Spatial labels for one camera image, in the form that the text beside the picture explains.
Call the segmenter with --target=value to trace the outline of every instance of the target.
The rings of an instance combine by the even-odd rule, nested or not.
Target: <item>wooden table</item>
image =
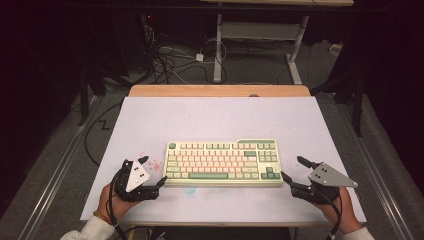
[[[252,94],[261,97],[248,97]],[[275,139],[282,169],[294,181],[307,184],[311,172],[299,166],[297,156],[325,161],[347,174],[318,103],[303,86],[134,86],[122,105],[81,220],[91,217],[102,187],[124,159],[149,156],[145,168],[151,182],[145,185],[152,185],[162,177],[167,142],[249,138]],[[359,221],[365,222],[353,190],[351,196]],[[279,188],[165,184],[157,200],[137,205],[122,221],[147,226],[328,225],[318,209],[293,198],[287,184]]]
[[[309,97],[303,85],[136,85],[129,97]]]

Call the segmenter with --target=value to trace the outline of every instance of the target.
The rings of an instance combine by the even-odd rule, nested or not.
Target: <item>gray carpet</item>
[[[327,42],[312,48],[301,47],[296,63],[307,87],[316,87],[326,81],[336,61],[336,57],[328,53],[329,47]],[[184,46],[179,46],[178,49],[191,56],[197,52]],[[225,84],[292,84],[285,64],[285,54],[290,49],[291,44],[283,43],[274,50],[257,48],[256,52],[246,56],[246,49],[233,44],[228,47],[227,59],[224,60],[227,74]],[[179,65],[190,61],[173,59]],[[208,79],[212,80],[212,65],[197,65],[206,67]],[[175,72],[183,69],[185,68],[176,68]],[[203,68],[193,67],[178,73],[179,77],[172,75],[169,83],[207,84],[204,73]],[[134,71],[130,79],[137,76],[138,73]],[[145,84],[153,82],[154,79],[150,78]],[[80,106],[76,99],[74,111],[51,135],[49,143],[0,221],[0,239],[18,239],[21,234],[21,239],[59,239],[64,233],[73,229],[80,230],[84,226],[79,217],[97,172],[97,166],[85,150],[85,133],[93,124],[86,143],[92,158],[100,163],[119,114],[119,106],[107,113],[105,111],[119,104],[128,93],[128,90],[115,86],[111,80],[106,80],[106,83],[107,94],[93,98],[85,127],[78,126]],[[356,192],[368,219],[366,226],[370,232],[376,239],[420,239],[424,234],[422,194],[403,167],[366,96],[362,114],[362,138],[355,136],[350,125],[349,105],[336,105],[332,94],[319,94],[317,99],[350,177],[360,184]],[[104,121],[94,121],[103,113],[104,116],[99,120]],[[56,181],[52,182],[52,176],[62,177],[55,178]],[[46,188],[56,189],[55,187],[57,191],[52,191],[49,198],[44,197],[51,202],[46,202],[44,208],[37,205]],[[301,228],[298,239],[324,239],[329,230],[328,227]]]

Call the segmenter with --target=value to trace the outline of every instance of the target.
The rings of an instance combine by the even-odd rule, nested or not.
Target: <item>floor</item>
[[[285,61],[292,43],[273,41],[225,41],[223,84],[293,84]],[[302,45],[296,60],[302,83],[312,89],[327,80],[337,60],[329,53],[331,44]],[[200,49],[167,44],[160,49],[157,72],[141,84],[208,84],[214,60],[202,49],[204,63],[192,63]],[[163,74],[163,65],[168,74]],[[143,75],[134,69],[129,81]],[[59,239],[64,233],[81,229],[79,220],[102,156],[119,114],[119,104],[128,89],[106,79],[105,96],[91,96],[90,115],[79,126],[80,104],[51,135],[28,178],[0,221],[0,239]],[[403,167],[370,102],[364,96],[359,138],[353,131],[351,105],[337,105],[332,94],[318,94],[330,134],[357,189],[367,217],[366,226],[376,239],[420,239],[424,234],[424,201]],[[301,228],[298,239],[324,239],[328,227]],[[145,229],[137,230],[144,239]]]

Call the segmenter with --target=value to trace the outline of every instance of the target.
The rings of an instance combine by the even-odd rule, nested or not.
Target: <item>hand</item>
[[[97,211],[103,214],[107,219],[109,219],[109,215],[107,214],[107,209],[109,209],[109,192],[110,192],[110,184],[103,187],[102,194],[100,195],[99,199],[99,206],[97,207]],[[126,202],[123,201],[119,196],[115,195],[112,197],[112,208],[113,208],[113,215],[115,216],[116,220],[119,221],[125,213],[130,210],[130,208],[134,207],[135,205],[139,204],[140,202]]]
[[[352,200],[350,198],[349,192],[345,187],[340,188],[340,197],[336,198],[334,200],[334,205],[336,205],[337,209],[340,209],[340,198],[342,199],[342,206],[343,206],[343,212],[342,212],[342,220],[340,223],[339,229],[344,233],[350,233],[354,232],[356,230],[361,229],[363,226],[355,217],[355,213],[353,212],[353,206],[352,206]],[[324,216],[330,221],[333,225],[337,223],[337,214],[334,211],[333,207],[331,205],[315,205],[317,208],[319,208]]]

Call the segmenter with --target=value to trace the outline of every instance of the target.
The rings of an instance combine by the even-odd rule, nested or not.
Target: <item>space bar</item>
[[[228,173],[190,173],[190,179],[228,179]]]

